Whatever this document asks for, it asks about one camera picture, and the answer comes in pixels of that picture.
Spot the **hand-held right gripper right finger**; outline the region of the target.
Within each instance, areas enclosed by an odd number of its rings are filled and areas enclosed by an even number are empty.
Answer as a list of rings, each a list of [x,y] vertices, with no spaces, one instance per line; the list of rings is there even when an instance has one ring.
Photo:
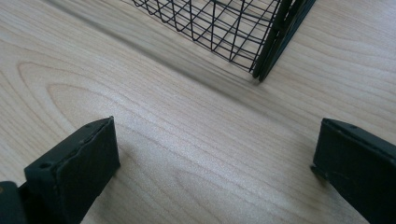
[[[370,224],[396,224],[396,146],[355,125],[324,119],[311,170]]]

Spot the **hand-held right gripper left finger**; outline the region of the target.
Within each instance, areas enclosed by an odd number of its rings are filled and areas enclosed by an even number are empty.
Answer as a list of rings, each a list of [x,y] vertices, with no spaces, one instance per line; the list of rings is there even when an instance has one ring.
[[[120,168],[114,119],[90,122],[24,168],[32,224],[79,224]]]

